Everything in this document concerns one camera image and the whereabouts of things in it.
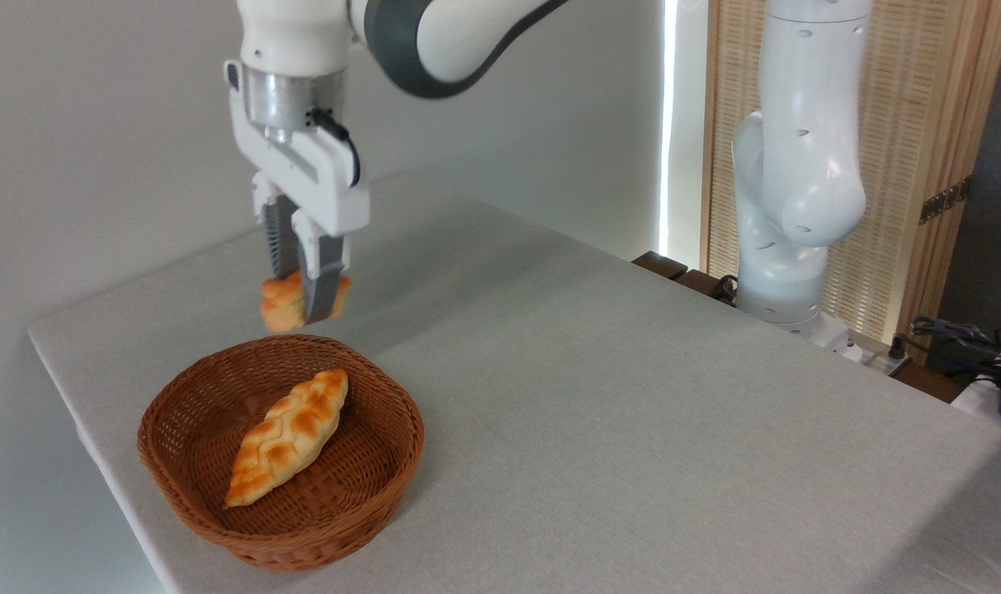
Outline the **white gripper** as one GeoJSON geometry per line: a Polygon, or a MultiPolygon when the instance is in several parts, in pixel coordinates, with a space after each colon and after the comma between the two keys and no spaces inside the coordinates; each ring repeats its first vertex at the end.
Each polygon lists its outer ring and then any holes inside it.
{"type": "Polygon", "coordinates": [[[265,229],[272,278],[300,270],[305,320],[323,321],[347,267],[342,236],[371,218],[356,147],[329,112],[342,76],[289,78],[239,60],[226,61],[224,70],[236,146],[258,170],[253,210],[265,229]]]}

